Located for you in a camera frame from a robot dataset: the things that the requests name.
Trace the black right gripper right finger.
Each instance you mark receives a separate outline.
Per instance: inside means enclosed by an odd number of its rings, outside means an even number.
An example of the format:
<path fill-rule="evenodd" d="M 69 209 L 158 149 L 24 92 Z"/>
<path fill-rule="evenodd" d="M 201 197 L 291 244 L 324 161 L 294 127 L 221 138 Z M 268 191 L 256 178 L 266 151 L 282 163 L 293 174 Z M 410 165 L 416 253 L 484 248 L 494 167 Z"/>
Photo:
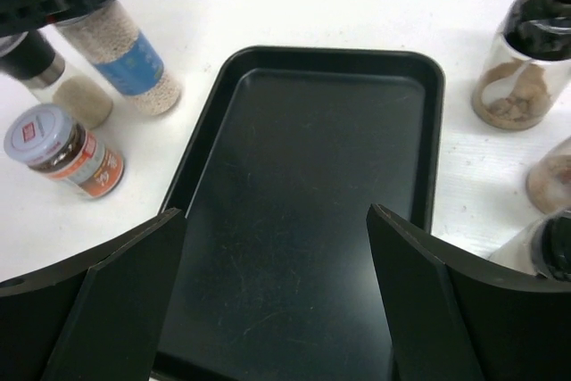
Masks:
<path fill-rule="evenodd" d="M 570 281 L 500 266 L 380 205 L 367 228 L 400 379 L 569 379 Z"/>

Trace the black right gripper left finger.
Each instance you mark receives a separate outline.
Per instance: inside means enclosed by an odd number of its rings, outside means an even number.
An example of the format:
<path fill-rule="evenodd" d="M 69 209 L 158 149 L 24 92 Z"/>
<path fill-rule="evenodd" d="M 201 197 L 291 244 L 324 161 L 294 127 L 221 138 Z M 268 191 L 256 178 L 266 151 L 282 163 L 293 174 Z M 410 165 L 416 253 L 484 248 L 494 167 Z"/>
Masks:
<path fill-rule="evenodd" d="M 1 284 L 3 380 L 146 380 L 178 273 L 184 213 Z"/>

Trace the black top grinder bottle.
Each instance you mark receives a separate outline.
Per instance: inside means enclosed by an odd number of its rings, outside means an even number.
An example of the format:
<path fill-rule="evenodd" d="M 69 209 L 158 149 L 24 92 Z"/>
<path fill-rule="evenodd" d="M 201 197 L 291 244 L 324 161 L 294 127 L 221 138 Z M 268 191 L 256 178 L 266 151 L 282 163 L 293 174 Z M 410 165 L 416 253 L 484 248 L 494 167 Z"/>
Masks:
<path fill-rule="evenodd" d="M 1 72 L 20 81 L 40 103 L 57 104 L 88 129 L 101 126 L 112 113 L 112 98 L 37 30 L 1 38 Z"/>

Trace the tall jar white beads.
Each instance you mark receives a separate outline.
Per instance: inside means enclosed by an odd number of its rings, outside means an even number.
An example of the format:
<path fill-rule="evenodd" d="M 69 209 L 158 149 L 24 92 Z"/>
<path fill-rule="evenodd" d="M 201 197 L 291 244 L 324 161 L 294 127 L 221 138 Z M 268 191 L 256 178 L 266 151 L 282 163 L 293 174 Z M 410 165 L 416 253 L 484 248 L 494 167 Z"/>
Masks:
<path fill-rule="evenodd" d="M 141 113 L 156 116 L 177 104 L 181 84 L 120 2 L 59 22 L 56 29 Z"/>

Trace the orange label sauce jar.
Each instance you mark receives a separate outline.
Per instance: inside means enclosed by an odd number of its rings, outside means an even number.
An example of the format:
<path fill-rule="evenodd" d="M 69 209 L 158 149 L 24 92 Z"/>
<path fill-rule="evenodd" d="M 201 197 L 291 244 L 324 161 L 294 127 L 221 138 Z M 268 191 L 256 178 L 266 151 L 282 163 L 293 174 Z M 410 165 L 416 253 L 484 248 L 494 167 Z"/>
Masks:
<path fill-rule="evenodd" d="M 56 104 L 38 104 L 20 115 L 4 136 L 14 161 L 86 198 L 109 194 L 125 162 L 93 132 Z"/>

